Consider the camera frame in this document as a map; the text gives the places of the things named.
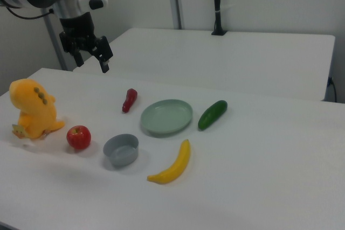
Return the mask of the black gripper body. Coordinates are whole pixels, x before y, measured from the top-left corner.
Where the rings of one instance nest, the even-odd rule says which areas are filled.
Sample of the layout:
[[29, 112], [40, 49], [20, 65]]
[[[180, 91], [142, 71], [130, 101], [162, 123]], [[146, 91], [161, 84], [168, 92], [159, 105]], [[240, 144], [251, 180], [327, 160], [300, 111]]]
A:
[[69, 19], [60, 19], [63, 32], [60, 40], [63, 50], [67, 53], [77, 53], [79, 50], [93, 53], [96, 51], [96, 36], [90, 12]]

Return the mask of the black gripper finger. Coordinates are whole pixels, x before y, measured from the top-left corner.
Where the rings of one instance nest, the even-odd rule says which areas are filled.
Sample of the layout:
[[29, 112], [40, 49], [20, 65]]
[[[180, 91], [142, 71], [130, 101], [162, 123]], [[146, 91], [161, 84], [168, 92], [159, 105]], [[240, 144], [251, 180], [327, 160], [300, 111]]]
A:
[[73, 48], [71, 51], [71, 55], [73, 55], [77, 67], [81, 67], [84, 64], [84, 60], [82, 58], [82, 55], [80, 54], [79, 49]]
[[95, 39], [95, 46], [92, 49], [92, 54], [99, 61], [101, 70], [103, 73], [109, 71], [109, 60], [113, 56], [113, 52], [109, 45], [109, 42], [105, 36]]

